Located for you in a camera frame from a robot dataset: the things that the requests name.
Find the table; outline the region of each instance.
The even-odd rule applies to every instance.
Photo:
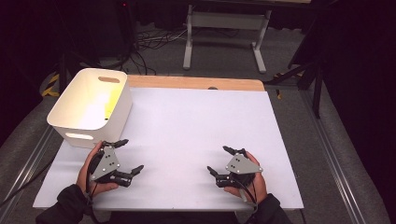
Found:
[[[129,188],[96,197],[95,209],[251,210],[241,199],[219,189],[206,170],[210,165],[220,174],[228,174],[224,166],[232,156],[222,146],[244,147],[255,155],[264,169],[268,191],[276,195],[283,208],[304,207],[268,94],[260,81],[129,76],[129,82],[133,106],[121,139],[130,142],[117,148],[116,155],[120,171],[127,172],[140,164],[145,168]],[[219,90],[202,90],[213,86]],[[88,153],[86,148],[62,143],[36,196],[35,208],[52,206],[58,193],[75,183]]]

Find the hand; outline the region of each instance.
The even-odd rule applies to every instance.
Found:
[[[254,158],[253,155],[251,155],[249,152],[247,152],[247,157],[256,163],[257,165],[260,166],[259,162]],[[254,197],[254,189],[256,190],[256,195],[257,195],[257,203],[262,202],[266,197],[267,197],[267,187],[265,186],[265,180],[264,177],[262,177],[262,173],[258,172],[256,173],[256,176],[253,179],[253,183],[250,184],[250,186],[247,187],[247,189],[250,191],[251,195]],[[233,188],[233,187],[225,187],[224,191],[229,192],[237,197],[241,197],[241,194],[239,193],[239,189]],[[248,194],[245,192],[247,196],[247,200],[251,202],[250,197]]]
[[[87,177],[87,170],[88,166],[90,165],[92,157],[99,151],[102,145],[102,141],[100,141],[93,150],[88,154],[87,159],[85,160],[84,165],[81,167],[78,173],[77,185],[81,188],[82,192],[85,192],[85,185],[86,185],[86,177]],[[95,189],[96,184],[90,184],[90,192]],[[95,192],[93,193],[92,197],[96,196],[99,193],[106,192],[112,189],[117,189],[119,187],[116,183],[106,183],[106,184],[97,184]]]

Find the sleeve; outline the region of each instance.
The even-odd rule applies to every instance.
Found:
[[[35,218],[36,224],[76,224],[87,209],[87,199],[77,185],[61,191],[58,202]]]
[[[279,200],[273,194],[268,194],[246,224],[291,224],[291,221],[280,207]]]

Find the dark background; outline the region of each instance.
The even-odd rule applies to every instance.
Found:
[[[117,7],[107,5],[108,1],[95,1],[94,7],[93,1],[50,2],[58,4],[62,20],[49,20],[53,15],[45,12],[49,6],[46,1],[37,5],[26,0],[6,1],[0,7],[0,145],[39,104],[39,86],[57,69],[65,49],[98,61],[98,57],[124,54],[131,41],[121,29],[125,24]],[[396,18],[391,6],[390,1],[339,1],[334,5],[340,9],[337,14],[316,20],[295,63],[309,62],[326,50],[321,67],[332,101],[391,221],[396,222],[396,78],[392,72],[396,64],[392,25]],[[154,21],[164,29],[179,27],[187,11],[186,6],[155,5],[139,5],[134,10],[143,24]],[[96,19],[104,14],[107,20]],[[307,31],[312,20],[306,16],[297,22],[277,12],[270,26]],[[54,22],[66,29],[54,28]]]

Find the bin handle cutout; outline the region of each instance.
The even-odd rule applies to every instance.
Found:
[[[81,134],[81,133],[66,133],[67,137],[71,138],[80,138],[80,139],[86,139],[86,140],[93,140],[93,137],[87,134]]]
[[[114,77],[99,77],[98,79],[104,82],[120,83],[120,80]]]

